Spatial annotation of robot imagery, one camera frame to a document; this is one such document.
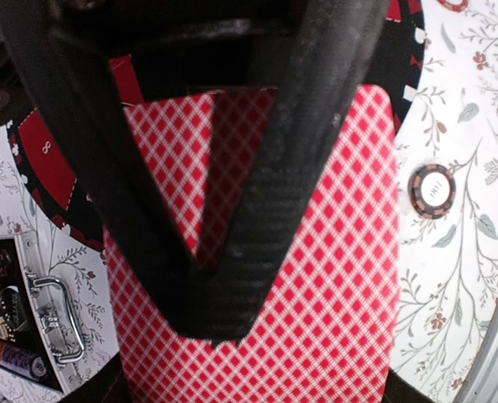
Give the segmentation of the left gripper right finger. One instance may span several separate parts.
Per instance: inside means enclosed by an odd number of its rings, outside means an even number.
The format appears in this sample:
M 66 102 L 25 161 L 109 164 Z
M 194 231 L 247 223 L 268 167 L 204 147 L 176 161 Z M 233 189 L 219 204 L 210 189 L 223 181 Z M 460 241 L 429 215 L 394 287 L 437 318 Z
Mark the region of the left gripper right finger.
M 390 371 L 385 383 L 382 403 L 432 403 L 432 400 L 408 384 L 394 371 Z

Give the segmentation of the orange chip stack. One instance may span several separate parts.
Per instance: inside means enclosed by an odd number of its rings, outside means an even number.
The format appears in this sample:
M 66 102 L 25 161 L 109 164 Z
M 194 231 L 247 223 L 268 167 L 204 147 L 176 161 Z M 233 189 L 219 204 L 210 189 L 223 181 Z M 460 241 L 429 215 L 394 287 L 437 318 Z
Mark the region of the orange chip stack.
M 438 0 L 438 3 L 442 7 L 444 7 L 445 9 L 447 9 L 453 13 L 462 13 L 469 6 L 468 0 L 459 0 L 459 1 Z

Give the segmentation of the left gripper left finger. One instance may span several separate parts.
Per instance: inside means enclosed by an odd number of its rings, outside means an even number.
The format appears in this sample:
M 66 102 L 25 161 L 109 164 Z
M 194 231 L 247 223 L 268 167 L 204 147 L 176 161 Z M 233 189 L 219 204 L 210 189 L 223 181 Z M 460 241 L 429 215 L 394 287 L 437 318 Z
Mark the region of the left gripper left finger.
M 63 403 L 129 403 L 129 389 L 121 358 L 112 357 L 84 385 L 65 396 Z

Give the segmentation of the red playing card deck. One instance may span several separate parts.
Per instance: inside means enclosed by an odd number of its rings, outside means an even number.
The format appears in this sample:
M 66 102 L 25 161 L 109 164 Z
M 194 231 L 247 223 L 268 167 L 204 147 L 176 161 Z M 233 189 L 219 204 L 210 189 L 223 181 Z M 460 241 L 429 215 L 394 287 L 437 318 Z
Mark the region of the red playing card deck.
M 189 249 L 212 268 L 252 164 L 256 140 L 212 126 L 203 201 L 181 222 Z M 104 258 L 123 372 L 135 402 L 379 402 L 399 300 L 399 213 L 391 100 L 361 86 L 267 301 L 240 343 L 178 336 L 110 237 Z

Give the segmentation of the dark red chip stack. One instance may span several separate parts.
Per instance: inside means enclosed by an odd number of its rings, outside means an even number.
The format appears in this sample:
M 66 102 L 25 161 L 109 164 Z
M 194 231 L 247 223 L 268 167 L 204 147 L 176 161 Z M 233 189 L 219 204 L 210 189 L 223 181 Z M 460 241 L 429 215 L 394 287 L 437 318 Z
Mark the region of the dark red chip stack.
M 409 179 L 408 195 L 420 217 L 428 220 L 442 218 L 449 213 L 456 196 L 453 174 L 443 165 L 422 165 Z

